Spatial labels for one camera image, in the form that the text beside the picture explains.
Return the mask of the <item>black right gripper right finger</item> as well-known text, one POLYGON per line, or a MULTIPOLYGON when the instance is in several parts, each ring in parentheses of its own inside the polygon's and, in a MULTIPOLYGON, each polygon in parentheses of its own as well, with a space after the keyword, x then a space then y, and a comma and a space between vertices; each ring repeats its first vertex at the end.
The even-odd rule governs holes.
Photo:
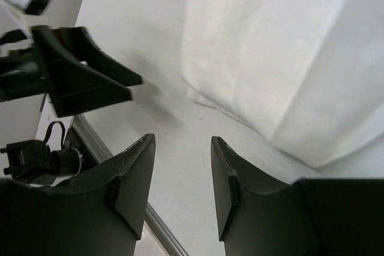
POLYGON ((218 238, 226 255, 382 255, 382 179, 284 183, 211 140, 218 238))

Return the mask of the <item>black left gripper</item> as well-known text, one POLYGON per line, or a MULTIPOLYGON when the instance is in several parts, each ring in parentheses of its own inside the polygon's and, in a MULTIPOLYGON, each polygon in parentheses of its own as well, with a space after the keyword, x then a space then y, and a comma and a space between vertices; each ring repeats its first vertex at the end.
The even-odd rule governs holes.
POLYGON ((104 53, 84 26, 31 29, 33 44, 1 57, 1 102, 46 94, 63 118, 131 101, 142 77, 104 53))

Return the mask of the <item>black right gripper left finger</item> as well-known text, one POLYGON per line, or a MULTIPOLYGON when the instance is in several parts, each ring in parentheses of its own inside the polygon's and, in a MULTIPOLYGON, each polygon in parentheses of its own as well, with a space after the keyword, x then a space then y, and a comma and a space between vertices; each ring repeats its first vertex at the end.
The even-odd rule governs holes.
POLYGON ((121 152, 56 186, 1 179, 2 255, 133 255, 115 198, 134 156, 121 152))

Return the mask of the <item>white pleated skirt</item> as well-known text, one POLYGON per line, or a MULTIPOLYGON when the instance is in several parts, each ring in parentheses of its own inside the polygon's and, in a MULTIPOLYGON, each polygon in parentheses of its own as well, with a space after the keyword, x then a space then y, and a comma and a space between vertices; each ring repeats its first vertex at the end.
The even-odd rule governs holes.
POLYGON ((186 0, 187 96, 312 167, 383 134, 383 0, 186 0))

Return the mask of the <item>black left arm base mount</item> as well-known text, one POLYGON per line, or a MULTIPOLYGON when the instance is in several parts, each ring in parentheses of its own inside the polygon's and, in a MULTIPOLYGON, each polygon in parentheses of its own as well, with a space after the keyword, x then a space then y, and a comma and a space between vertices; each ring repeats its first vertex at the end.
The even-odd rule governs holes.
POLYGON ((52 185, 59 177, 75 176, 98 165, 86 144, 73 128, 63 122, 49 124, 43 140, 27 140, 6 145, 1 149, 9 166, 4 174, 12 179, 36 185, 52 185), (48 141, 54 125, 61 127, 60 150, 51 150, 48 141))

